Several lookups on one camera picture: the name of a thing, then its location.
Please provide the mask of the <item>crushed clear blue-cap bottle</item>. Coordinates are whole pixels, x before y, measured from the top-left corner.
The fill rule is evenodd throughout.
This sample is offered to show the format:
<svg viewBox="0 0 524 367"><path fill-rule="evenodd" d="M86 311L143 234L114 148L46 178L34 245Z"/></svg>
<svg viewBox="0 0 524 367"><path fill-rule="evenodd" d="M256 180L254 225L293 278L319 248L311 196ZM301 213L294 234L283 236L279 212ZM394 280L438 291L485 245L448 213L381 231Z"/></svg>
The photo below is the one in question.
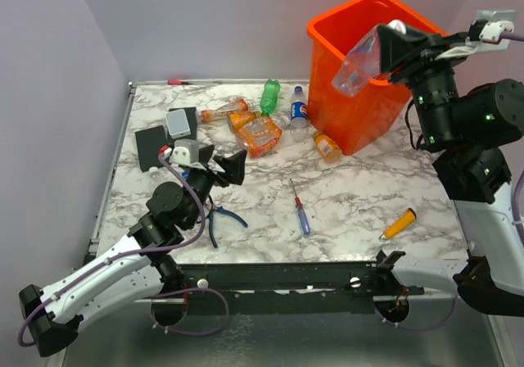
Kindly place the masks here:
<svg viewBox="0 0 524 367"><path fill-rule="evenodd" d="M391 70L382 71L381 42L373 26L347 53L332 79L332 87L347 97L355 97L372 79L387 79Z"/></svg>

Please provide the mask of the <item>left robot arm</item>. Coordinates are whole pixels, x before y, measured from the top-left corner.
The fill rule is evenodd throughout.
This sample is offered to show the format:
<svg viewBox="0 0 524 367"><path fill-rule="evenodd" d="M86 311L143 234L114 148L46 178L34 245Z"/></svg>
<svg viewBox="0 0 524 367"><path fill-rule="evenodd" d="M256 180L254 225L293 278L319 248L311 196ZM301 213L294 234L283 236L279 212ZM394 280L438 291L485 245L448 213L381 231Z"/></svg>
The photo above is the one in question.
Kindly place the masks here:
<svg viewBox="0 0 524 367"><path fill-rule="evenodd" d="M159 162L176 178L155 187L147 212L105 253L45 287L28 285L19 293L24 322L22 347L41 357L67 348L87 326L113 310L149 297L187 292L183 272L170 255L195 242L205 229L204 205L214 186L241 185L247 152L231 156L200 147L187 155L173 144L160 149ZM181 232L197 226L185 239Z"/></svg>

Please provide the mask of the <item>large orange label jug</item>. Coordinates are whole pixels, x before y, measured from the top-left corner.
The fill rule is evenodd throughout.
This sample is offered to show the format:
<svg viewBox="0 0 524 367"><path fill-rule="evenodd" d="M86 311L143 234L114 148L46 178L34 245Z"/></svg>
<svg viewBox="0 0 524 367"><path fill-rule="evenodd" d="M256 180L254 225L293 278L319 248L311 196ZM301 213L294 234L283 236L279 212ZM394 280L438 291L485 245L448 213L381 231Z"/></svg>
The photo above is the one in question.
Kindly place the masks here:
<svg viewBox="0 0 524 367"><path fill-rule="evenodd" d="M237 141L251 159L260 158L278 145L289 122L287 116L255 118L236 132Z"/></svg>

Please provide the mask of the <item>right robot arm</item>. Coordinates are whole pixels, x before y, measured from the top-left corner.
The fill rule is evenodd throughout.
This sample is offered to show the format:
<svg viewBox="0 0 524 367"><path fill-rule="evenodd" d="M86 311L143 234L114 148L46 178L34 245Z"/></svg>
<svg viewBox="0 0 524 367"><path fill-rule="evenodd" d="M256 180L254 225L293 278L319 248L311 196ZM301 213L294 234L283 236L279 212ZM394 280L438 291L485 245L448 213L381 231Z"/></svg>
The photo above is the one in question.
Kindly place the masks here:
<svg viewBox="0 0 524 367"><path fill-rule="evenodd" d="M502 146L523 135L523 85L483 84L460 96L454 68L481 41L478 25L450 36L408 27L377 27L380 71L412 95L422 129L418 148L454 205L468 259L443 287L486 315L523 314L523 223L520 184L512 184Z"/></svg>

